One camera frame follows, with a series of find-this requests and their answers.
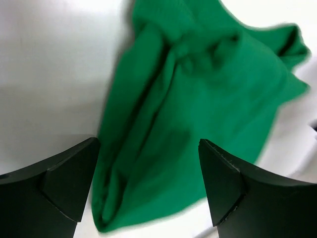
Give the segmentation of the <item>green t shirt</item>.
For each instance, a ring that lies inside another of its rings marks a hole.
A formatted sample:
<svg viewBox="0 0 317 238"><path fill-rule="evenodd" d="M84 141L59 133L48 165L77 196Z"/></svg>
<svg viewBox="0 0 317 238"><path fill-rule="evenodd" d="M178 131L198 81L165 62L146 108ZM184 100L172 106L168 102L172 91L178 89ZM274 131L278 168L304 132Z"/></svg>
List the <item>green t shirt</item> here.
<svg viewBox="0 0 317 238"><path fill-rule="evenodd" d="M101 233L205 198L198 144L254 163L278 108L308 86L300 28L252 28L217 0L137 0L99 132L92 213Z"/></svg>

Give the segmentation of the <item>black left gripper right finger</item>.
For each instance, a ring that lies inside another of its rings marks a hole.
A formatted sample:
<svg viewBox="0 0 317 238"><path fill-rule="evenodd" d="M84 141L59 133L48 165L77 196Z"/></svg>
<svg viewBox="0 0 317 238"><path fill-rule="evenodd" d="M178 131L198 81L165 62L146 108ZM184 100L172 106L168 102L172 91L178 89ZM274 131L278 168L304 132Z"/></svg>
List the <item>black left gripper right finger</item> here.
<svg viewBox="0 0 317 238"><path fill-rule="evenodd" d="M266 171L202 139L199 160L221 238L314 238L317 186Z"/></svg>

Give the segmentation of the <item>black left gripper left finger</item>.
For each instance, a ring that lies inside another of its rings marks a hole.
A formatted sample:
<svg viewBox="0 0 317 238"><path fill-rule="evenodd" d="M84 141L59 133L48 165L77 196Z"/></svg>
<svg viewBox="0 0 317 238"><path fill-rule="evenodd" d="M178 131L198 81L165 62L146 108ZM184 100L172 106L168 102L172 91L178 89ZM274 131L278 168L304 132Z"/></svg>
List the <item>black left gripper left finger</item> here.
<svg viewBox="0 0 317 238"><path fill-rule="evenodd" d="M81 222L100 149L91 137L0 177L2 238L71 238Z"/></svg>

